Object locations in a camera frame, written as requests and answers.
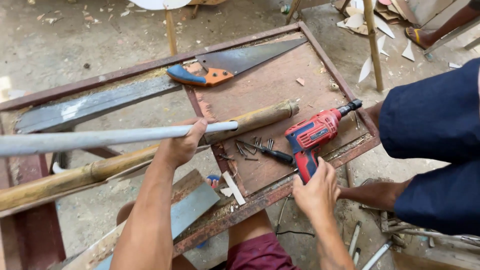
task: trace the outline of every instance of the pvc pipe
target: pvc pipe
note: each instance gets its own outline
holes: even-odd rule
[[[350,254],[350,257],[353,256],[353,251],[355,250],[355,246],[357,245],[357,239],[360,234],[360,227],[361,221],[357,222],[357,226],[355,226],[355,231],[353,232],[352,241],[350,241],[350,247],[348,248],[348,253]]]
[[[355,265],[355,267],[357,266],[357,263],[359,262],[359,258],[360,258],[360,248],[357,247],[355,249],[355,254],[353,254],[353,264]]]
[[[74,149],[176,138],[185,136],[192,126],[4,135],[0,136],[0,157],[64,152]],[[238,126],[239,124],[236,121],[208,124],[205,133],[235,130]]]
[[[380,260],[380,257],[392,246],[392,241],[388,240],[378,251],[373,255],[373,257],[365,264],[365,266],[361,270],[370,270],[372,266]]]

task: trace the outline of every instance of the saw blade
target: saw blade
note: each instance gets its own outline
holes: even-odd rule
[[[196,59],[206,70],[209,68],[223,69],[235,76],[272,57],[293,49],[306,41],[307,38],[302,37],[264,45],[202,54],[196,56]]]

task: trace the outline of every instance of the red drill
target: red drill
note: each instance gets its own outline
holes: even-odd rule
[[[285,131],[285,137],[292,146],[300,178],[307,184],[318,167],[315,154],[320,147],[337,135],[338,122],[350,111],[361,107],[361,100],[355,99],[345,106],[323,110]]]

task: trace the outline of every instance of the forearm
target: forearm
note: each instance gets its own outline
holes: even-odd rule
[[[173,252],[170,198],[174,172],[156,155],[115,247],[112,270],[170,268]]]
[[[317,252],[322,270],[354,270],[352,258],[338,234],[333,216],[311,218],[317,235]]]

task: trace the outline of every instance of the hand saw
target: hand saw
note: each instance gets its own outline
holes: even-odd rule
[[[264,45],[232,49],[197,55],[195,58],[208,71],[205,76],[196,76],[180,64],[167,69],[172,79],[188,85],[216,86],[232,79],[272,57],[303,44],[307,38],[297,38]]]

